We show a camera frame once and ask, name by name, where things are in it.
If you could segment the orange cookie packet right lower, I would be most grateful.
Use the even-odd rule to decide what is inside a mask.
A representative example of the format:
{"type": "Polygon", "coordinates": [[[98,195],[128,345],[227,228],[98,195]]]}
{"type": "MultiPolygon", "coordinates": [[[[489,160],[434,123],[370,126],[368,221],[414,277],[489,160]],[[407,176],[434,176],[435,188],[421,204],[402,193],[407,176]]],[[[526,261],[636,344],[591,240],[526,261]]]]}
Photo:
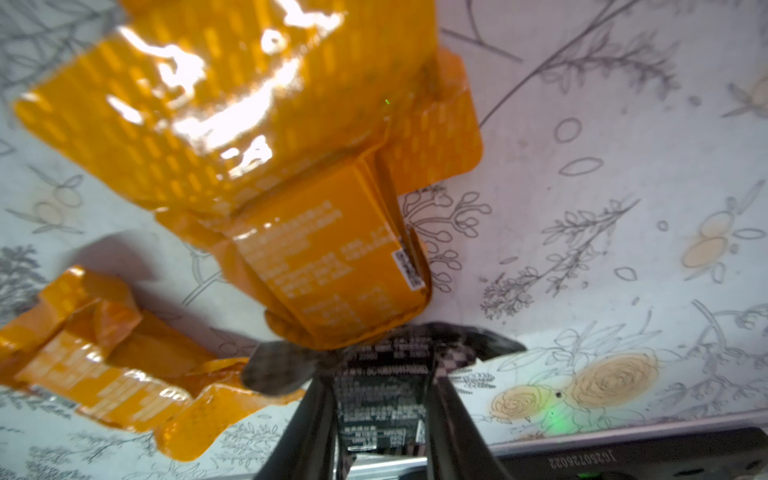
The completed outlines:
{"type": "Polygon", "coordinates": [[[432,1],[128,1],[128,24],[23,93],[24,127],[184,241],[315,350],[432,297],[398,199],[482,138],[432,1]]]}

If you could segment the black cookie packet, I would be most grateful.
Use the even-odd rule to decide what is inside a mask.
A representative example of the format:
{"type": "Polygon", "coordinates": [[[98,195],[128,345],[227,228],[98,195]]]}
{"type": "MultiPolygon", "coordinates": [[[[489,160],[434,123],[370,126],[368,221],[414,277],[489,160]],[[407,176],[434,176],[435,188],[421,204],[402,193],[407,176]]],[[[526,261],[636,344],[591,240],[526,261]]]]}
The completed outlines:
{"type": "Polygon", "coordinates": [[[375,343],[336,350],[263,343],[246,363],[241,380],[270,397],[322,381],[332,389],[341,443],[348,452],[411,454],[425,442],[427,390],[435,377],[525,349],[484,328],[443,322],[405,325],[375,343]]]}

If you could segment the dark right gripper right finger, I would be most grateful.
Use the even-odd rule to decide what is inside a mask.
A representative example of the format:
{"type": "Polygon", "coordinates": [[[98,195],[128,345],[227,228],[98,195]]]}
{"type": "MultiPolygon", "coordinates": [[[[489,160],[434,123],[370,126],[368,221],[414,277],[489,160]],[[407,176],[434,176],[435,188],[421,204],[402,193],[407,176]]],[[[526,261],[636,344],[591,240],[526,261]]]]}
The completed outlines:
{"type": "Polygon", "coordinates": [[[512,479],[482,439],[453,384],[436,378],[426,399],[429,479],[512,479]]]}

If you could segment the orange cookie packet centre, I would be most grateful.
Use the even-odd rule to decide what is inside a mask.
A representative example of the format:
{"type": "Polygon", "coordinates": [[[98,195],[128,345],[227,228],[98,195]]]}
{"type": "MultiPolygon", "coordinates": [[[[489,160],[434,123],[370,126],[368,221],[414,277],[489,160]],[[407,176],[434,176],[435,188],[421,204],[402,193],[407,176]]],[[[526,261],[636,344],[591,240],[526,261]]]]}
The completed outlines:
{"type": "Polygon", "coordinates": [[[300,400],[247,388],[246,358],[218,359],[140,308],[122,280],[79,266],[1,329],[1,383],[73,403],[78,414],[152,434],[165,456],[202,456],[232,425],[300,400]]]}

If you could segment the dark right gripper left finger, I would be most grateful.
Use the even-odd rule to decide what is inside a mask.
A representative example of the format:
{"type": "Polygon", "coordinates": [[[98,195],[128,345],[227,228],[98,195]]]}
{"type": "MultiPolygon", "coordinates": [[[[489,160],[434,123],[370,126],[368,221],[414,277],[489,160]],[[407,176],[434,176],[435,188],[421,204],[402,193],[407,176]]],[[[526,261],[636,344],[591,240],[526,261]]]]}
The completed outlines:
{"type": "Polygon", "coordinates": [[[336,406],[331,381],[313,380],[255,479],[330,479],[337,439],[336,406]]]}

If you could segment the orange cookie packet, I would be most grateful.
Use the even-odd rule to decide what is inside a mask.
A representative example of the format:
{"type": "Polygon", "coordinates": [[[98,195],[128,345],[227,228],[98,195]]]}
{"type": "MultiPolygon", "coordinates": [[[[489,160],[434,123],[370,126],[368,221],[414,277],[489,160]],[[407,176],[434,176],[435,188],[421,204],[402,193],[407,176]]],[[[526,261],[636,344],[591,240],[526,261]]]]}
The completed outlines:
{"type": "Polygon", "coordinates": [[[23,93],[24,127],[184,241],[315,350],[432,297],[398,199],[482,138],[432,1],[128,1],[128,24],[23,93]]]}
{"type": "Polygon", "coordinates": [[[140,308],[122,280],[79,266],[1,329],[1,383],[73,403],[78,414],[152,434],[165,456],[202,456],[232,425],[300,400],[247,388],[246,358],[218,359],[140,308]]]}

